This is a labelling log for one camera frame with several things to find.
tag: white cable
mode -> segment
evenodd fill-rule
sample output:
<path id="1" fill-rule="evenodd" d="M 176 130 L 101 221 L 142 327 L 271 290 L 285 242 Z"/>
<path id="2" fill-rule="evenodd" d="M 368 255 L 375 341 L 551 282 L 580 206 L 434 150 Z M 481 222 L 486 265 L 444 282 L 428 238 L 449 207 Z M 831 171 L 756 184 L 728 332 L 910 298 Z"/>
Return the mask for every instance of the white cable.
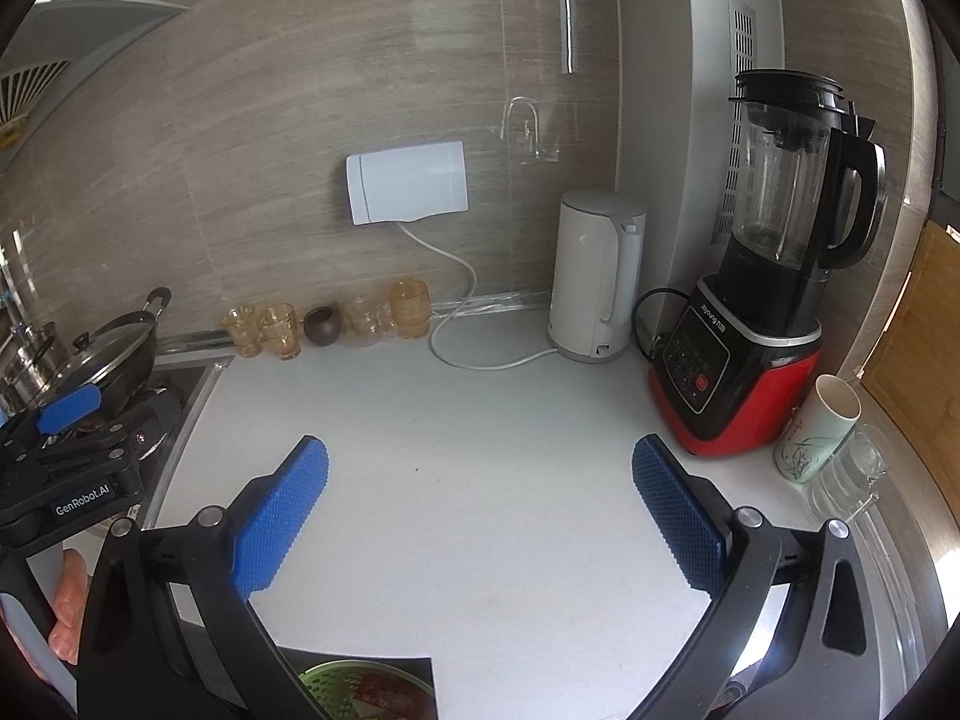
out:
<path id="1" fill-rule="evenodd" d="M 459 314 L 459 312 L 463 309 L 463 307 L 466 306 L 469 300 L 473 297 L 473 293 L 475 293 L 477 289 L 477 271 L 474 271 L 473 266 L 469 264 L 467 260 L 461 259 L 456 254 L 450 254 L 449 251 L 443 251 L 441 248 L 437 248 L 435 247 L 435 245 L 430 245 L 428 242 L 416 237 L 416 235 L 414 235 L 412 232 L 410 232 L 410 230 L 407 229 L 406 225 L 402 223 L 402 221 L 397 222 L 397 227 L 403 230 L 403 232 L 409 235 L 414 241 L 416 241 L 422 247 L 426 247 L 430 251 L 433 251 L 439 255 L 442 255 L 443 257 L 446 257 L 450 260 L 453 260 L 455 263 L 460 263 L 460 265 L 466 268 L 470 273 L 470 288 L 469 290 L 467 290 L 467 296 L 457 304 L 457 307 L 454 308 L 453 311 L 451 311 L 443 319 L 440 320 L 437 326 L 434 327 L 433 330 L 431 331 L 430 338 L 427 339 L 427 342 L 430 346 L 430 352 L 433 354 L 434 357 L 440 360 L 440 362 L 445 362 L 447 365 L 450 365 L 450 367 L 462 368 L 462 370 L 507 370 L 508 368 L 517 367 L 518 365 L 524 365 L 525 362 L 531 362 L 532 360 L 536 360 L 537 358 L 540 358 L 540 357 L 546 357 L 548 354 L 553 354 L 554 352 L 556 352 L 554 348 L 544 349 L 544 351 L 536 352 L 536 354 L 531 354 L 530 356 L 524 357 L 520 360 L 514 360 L 513 362 L 504 362 L 503 365 L 466 365 L 463 362 L 453 362 L 453 360 L 448 360 L 447 358 L 443 357 L 443 355 L 440 354 L 439 351 L 437 351 L 437 346 L 436 346 L 437 334 L 440 332 L 440 329 L 442 329 L 443 326 L 450 321 L 450 319 L 453 319 L 453 317 L 456 317 L 457 314 Z"/>

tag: white mug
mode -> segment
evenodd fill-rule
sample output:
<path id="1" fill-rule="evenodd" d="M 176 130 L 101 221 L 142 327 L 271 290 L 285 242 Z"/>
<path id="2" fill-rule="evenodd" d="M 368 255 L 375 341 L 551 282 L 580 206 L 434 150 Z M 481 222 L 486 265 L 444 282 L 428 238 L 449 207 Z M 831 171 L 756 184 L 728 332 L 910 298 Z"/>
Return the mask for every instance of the white mug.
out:
<path id="1" fill-rule="evenodd" d="M 774 447 L 774 462 L 791 482 L 809 482 L 860 418 L 860 398 L 843 379 L 817 376 L 810 394 Z"/>

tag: human hand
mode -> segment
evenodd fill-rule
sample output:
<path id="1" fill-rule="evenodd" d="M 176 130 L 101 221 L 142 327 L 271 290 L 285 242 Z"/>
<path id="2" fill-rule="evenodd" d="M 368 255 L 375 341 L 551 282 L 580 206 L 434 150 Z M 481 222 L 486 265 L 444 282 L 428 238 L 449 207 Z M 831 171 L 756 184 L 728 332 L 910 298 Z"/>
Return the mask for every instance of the human hand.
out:
<path id="1" fill-rule="evenodd" d="M 83 627 L 85 605 L 86 563 L 77 550 L 64 550 L 64 571 L 54 591 L 53 610 L 56 615 L 56 624 L 50 632 L 47 643 L 58 658 L 73 665 L 77 665 L 77 654 L 80 651 L 80 628 Z M 40 670 L 40 666 L 34 663 L 16 637 L 13 637 L 13 641 L 16 642 L 16 646 L 20 648 L 24 659 L 35 673 L 45 680 L 46 677 Z"/>

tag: glass mug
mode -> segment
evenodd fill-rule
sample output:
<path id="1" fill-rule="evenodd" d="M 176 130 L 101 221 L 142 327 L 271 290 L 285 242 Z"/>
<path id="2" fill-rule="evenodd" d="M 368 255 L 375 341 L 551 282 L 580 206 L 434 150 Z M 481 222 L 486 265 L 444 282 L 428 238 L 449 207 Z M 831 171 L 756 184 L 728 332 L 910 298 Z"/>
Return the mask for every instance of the glass mug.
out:
<path id="1" fill-rule="evenodd" d="M 383 300 L 360 296 L 344 303 L 340 313 L 343 315 L 342 336 L 351 346 L 373 346 L 397 331 L 390 307 Z"/>
<path id="2" fill-rule="evenodd" d="M 827 465 L 806 487 L 815 517 L 852 522 L 880 499 L 878 483 L 887 472 L 891 448 L 880 428 L 857 425 Z"/>
<path id="3" fill-rule="evenodd" d="M 271 342 L 280 360 L 293 360 L 299 354 L 299 329 L 290 303 L 277 303 L 265 309 L 259 324 L 263 337 Z"/>
<path id="4" fill-rule="evenodd" d="M 390 313 L 400 338 L 422 338 L 430 332 L 433 306 L 426 284 L 415 278 L 397 281 L 390 289 Z"/>
<path id="5" fill-rule="evenodd" d="M 256 310 L 253 306 L 243 305 L 230 309 L 224 314 L 221 324 L 240 350 L 241 357 L 256 357 L 263 350 L 260 327 L 256 323 Z"/>

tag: frying pan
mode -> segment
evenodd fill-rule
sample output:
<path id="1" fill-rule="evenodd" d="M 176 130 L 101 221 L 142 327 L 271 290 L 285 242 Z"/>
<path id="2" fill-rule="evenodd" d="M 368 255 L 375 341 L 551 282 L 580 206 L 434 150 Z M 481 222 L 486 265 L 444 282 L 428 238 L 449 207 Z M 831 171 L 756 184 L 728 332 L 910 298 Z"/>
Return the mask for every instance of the frying pan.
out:
<path id="1" fill-rule="evenodd" d="M 93 333 L 83 333 L 73 346 L 77 354 L 61 372 L 54 396 L 68 394 L 84 384 L 96 384 L 102 396 L 100 408 L 88 418 L 95 427 L 117 416 L 146 384 L 157 358 L 157 318 L 170 305 L 172 294 L 157 287 L 147 295 L 140 311 L 112 319 Z M 160 300 L 157 312 L 148 309 Z"/>

